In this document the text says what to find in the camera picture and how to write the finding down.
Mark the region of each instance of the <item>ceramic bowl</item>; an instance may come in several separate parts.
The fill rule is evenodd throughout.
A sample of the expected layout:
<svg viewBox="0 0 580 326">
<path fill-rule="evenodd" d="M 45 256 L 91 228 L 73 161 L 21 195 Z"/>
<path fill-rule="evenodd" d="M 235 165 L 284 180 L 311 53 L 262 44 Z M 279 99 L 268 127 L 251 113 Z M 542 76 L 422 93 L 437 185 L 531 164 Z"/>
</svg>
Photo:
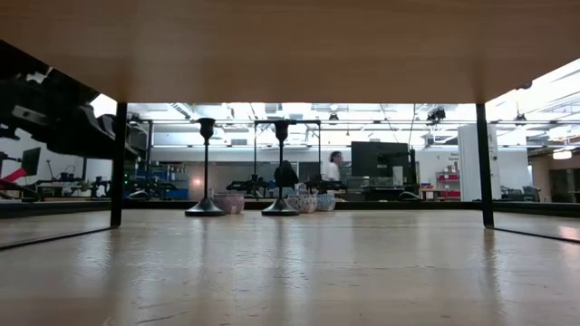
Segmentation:
<svg viewBox="0 0 580 326">
<path fill-rule="evenodd" d="M 334 210 L 336 198 L 333 194 L 316 195 L 316 212 L 330 212 Z"/>
<path fill-rule="evenodd" d="M 244 210 L 244 200 L 243 194 L 215 194 L 214 204 L 221 210 L 226 212 L 226 214 L 240 214 Z"/>
<path fill-rule="evenodd" d="M 313 213 L 316 210 L 316 195 L 290 195 L 286 202 L 300 213 Z"/>
</svg>

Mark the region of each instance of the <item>ceiling light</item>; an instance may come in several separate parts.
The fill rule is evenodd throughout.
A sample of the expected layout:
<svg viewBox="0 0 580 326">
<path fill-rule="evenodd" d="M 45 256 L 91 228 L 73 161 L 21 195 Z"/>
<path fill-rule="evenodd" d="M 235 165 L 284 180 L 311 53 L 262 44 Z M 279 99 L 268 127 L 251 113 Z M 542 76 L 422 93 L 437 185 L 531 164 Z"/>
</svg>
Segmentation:
<svg viewBox="0 0 580 326">
<path fill-rule="evenodd" d="M 569 159 L 572 157 L 572 152 L 570 150 L 555 150 L 552 154 L 554 159 Z"/>
</svg>

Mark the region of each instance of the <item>black metal leg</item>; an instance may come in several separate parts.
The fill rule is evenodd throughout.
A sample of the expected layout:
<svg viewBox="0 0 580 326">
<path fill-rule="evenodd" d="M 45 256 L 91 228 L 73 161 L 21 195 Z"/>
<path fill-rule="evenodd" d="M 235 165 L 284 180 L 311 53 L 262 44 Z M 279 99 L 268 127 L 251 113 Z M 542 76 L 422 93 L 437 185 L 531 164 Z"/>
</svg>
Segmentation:
<svg viewBox="0 0 580 326">
<path fill-rule="evenodd" d="M 153 121 L 149 121 L 149 130 L 147 133 L 147 160 L 145 161 L 145 191 L 147 195 L 150 192 L 150 164 L 151 164 L 151 147 L 153 146 Z"/>
<path fill-rule="evenodd" d="M 123 166 L 125 162 L 125 132 L 127 125 L 127 103 L 117 103 L 115 122 L 115 148 L 113 149 L 111 179 L 111 226 L 121 225 L 123 205 Z"/>
<path fill-rule="evenodd" d="M 489 166 L 488 122 L 486 120 L 486 105 L 476 104 L 478 116 L 478 151 L 479 179 L 481 182 L 481 212 L 483 225 L 493 227 L 493 202 L 491 197 L 491 168 Z"/>
</svg>

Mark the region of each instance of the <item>fluorescent light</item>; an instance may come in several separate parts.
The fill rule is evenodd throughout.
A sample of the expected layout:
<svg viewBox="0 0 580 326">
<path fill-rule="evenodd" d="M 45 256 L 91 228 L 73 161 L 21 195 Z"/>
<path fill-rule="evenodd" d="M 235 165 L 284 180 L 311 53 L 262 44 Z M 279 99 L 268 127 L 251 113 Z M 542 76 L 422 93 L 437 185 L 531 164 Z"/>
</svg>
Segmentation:
<svg viewBox="0 0 580 326">
<path fill-rule="evenodd" d="M 188 145 L 154 145 L 155 149 L 186 149 Z"/>
<path fill-rule="evenodd" d="M 154 120 L 153 124 L 189 124 L 190 120 Z"/>
<path fill-rule="evenodd" d="M 569 150 L 555 150 L 552 156 L 554 159 L 569 159 L 572 157 L 572 152 Z"/>
</svg>

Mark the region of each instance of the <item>monitor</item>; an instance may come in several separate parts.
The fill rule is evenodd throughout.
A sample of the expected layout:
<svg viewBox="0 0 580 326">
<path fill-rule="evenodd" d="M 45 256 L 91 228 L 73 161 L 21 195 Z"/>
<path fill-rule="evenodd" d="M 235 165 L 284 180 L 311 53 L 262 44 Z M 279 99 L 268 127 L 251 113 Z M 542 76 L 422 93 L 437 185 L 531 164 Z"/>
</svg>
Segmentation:
<svg viewBox="0 0 580 326">
<path fill-rule="evenodd" d="M 40 160 L 40 148 L 28 149 L 22 153 L 21 168 L 26 171 L 26 175 L 36 176 L 38 173 L 38 162 Z"/>
<path fill-rule="evenodd" d="M 395 167 L 402 167 L 406 176 L 411 167 L 407 143 L 353 141 L 351 155 L 355 177 L 392 177 Z"/>
</svg>

